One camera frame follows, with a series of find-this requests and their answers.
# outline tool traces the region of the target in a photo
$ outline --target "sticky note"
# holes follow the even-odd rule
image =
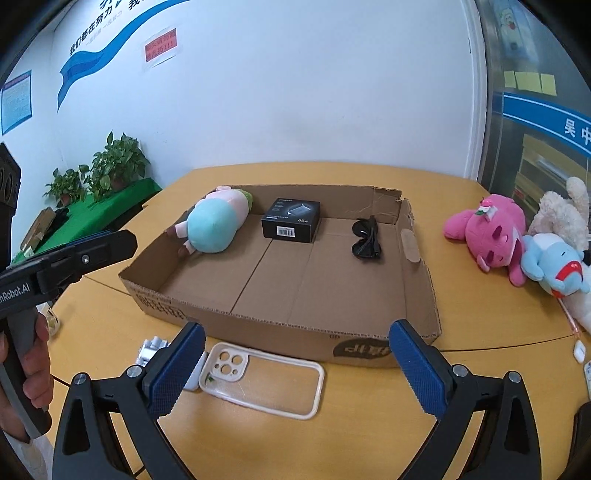
[[[542,93],[540,75],[537,72],[515,72],[515,79],[519,90]]]
[[[505,73],[505,88],[517,88],[515,83],[515,72],[513,70],[507,70]]]
[[[542,93],[556,96],[556,80],[554,80],[554,75],[540,73],[540,79],[542,80]]]

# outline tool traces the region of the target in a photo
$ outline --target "black sunglasses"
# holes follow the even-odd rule
[[[378,223],[373,215],[368,219],[358,219],[353,224],[353,233],[361,237],[361,240],[351,247],[353,255],[362,259],[381,257],[382,247],[378,242]]]

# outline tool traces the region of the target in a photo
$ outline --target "hand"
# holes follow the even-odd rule
[[[50,374],[49,330],[47,320],[41,314],[35,324],[37,338],[31,350],[21,359],[22,369],[28,376],[22,390],[31,400],[35,408],[47,407],[53,400],[53,377]],[[4,362],[8,355],[8,341],[4,333],[0,333],[0,362]],[[11,437],[23,442],[29,438],[18,414],[8,402],[2,387],[0,387],[0,429]]]

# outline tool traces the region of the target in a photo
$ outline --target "black box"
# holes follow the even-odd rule
[[[320,220],[320,203],[277,199],[262,218],[266,238],[309,244]]]

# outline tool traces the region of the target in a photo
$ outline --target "white wall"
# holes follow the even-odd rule
[[[132,12],[127,3],[85,49],[99,51],[159,0]],[[79,0],[56,30],[56,91],[98,4]],[[183,51],[144,70],[144,41],[166,27],[177,27]],[[71,167],[90,161],[112,129],[137,137],[163,186],[193,168],[255,161],[464,176],[472,89],[460,0],[194,0],[150,19],[108,66],[76,82],[57,129]]]
[[[11,252],[15,255],[20,243],[41,209],[55,207],[55,201],[43,197],[46,183],[51,183],[55,168],[66,169],[61,158],[53,125],[56,120],[55,92],[50,84],[50,55],[53,43],[51,30],[41,33],[29,46],[12,71],[9,80],[31,70],[31,109],[33,118],[4,136],[12,156],[21,167],[21,190],[17,214],[12,220]]]

